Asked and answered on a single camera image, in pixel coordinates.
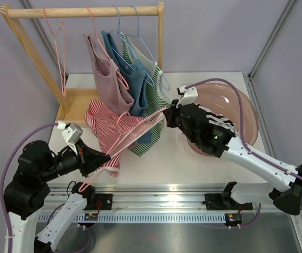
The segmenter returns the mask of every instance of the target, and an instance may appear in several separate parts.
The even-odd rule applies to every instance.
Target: white table
[[[235,87],[248,96],[242,73],[167,73],[166,77],[171,84],[168,95],[177,98],[176,88],[182,84],[194,83],[212,77],[219,77],[233,83]],[[92,74],[71,74],[67,87],[95,87]],[[90,147],[100,150],[98,140],[92,131],[84,129],[82,140]],[[65,142],[61,131],[53,129],[49,142],[50,148],[58,152]],[[258,136],[254,147],[264,152],[261,136]],[[215,184],[237,181],[243,183],[262,183],[262,178],[244,169],[243,167],[220,160],[204,157],[190,149],[186,137],[178,129],[165,128],[160,140],[141,158],[126,150],[121,160],[120,177],[111,179],[108,173],[103,172],[97,179],[97,184],[145,185],[154,184]],[[70,181],[84,181],[79,171],[51,181],[55,183],[69,183]]]

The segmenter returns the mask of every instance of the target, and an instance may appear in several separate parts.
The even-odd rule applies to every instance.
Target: wooden post
[[[63,110],[65,112],[68,112],[69,111],[68,98],[63,96],[62,91],[60,90],[58,84],[56,83],[53,75],[50,73],[48,67],[46,66],[40,53],[38,52],[36,46],[30,39],[29,35],[27,34],[26,30],[24,29],[20,21],[17,18],[10,18],[8,16],[8,10],[10,9],[12,9],[12,7],[9,4],[2,4],[0,6],[0,12],[4,17],[4,19],[6,20],[7,24],[9,25],[13,33],[16,35],[17,39],[21,43],[22,47],[24,48],[24,50],[26,51],[32,62],[35,64],[36,68],[40,72],[46,84],[54,93],[55,97],[59,101]]]
[[[163,2],[158,3],[158,65],[162,69],[163,57]]]

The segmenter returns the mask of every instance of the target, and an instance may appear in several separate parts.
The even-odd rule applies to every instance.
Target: wooden base
[[[100,101],[97,89],[67,89],[67,96],[69,97],[70,109],[68,112],[65,112],[60,106],[56,122],[64,120],[76,123],[82,128],[87,128],[84,116],[93,99]]]

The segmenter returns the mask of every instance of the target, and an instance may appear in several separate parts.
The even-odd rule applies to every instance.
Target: wooden rod
[[[118,7],[121,16],[136,16],[132,7]],[[94,17],[118,17],[114,7],[92,7],[90,8]],[[137,7],[139,16],[157,16],[158,6]],[[45,9],[46,17],[91,17],[86,8],[54,8]],[[8,9],[10,18],[44,18],[43,9]]]
[[[65,112],[68,112],[69,98],[63,96],[62,91],[60,90],[49,68],[46,66],[36,46],[34,45],[33,41],[30,39],[29,35],[27,34],[26,30],[24,29],[20,21],[16,18],[8,17],[8,12],[11,10],[11,8],[12,7],[9,4],[1,5],[0,12],[2,16],[6,20],[7,24],[9,25],[13,33],[16,35],[17,39],[21,43],[22,47],[24,48],[24,50],[26,51],[32,62],[35,64],[36,68],[40,72],[46,84],[54,93],[55,97],[61,104],[63,110]]]
[[[162,69],[163,59],[163,2],[158,3],[158,65]]]

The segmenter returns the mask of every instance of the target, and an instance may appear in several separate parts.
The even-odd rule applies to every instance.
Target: blue tank top
[[[118,66],[120,73],[126,79],[129,84],[128,93],[133,97],[134,103],[130,108],[130,114],[132,116],[143,117],[147,108],[146,100],[146,85],[145,81],[147,72],[143,68],[142,63],[139,60],[136,60],[134,64],[131,64],[132,68],[129,67],[123,57],[119,57],[118,48],[113,40],[111,34],[108,34],[105,31],[102,31],[104,44],[106,51],[110,58]],[[151,143],[152,141],[152,132],[148,131],[142,137],[138,139],[138,143]]]

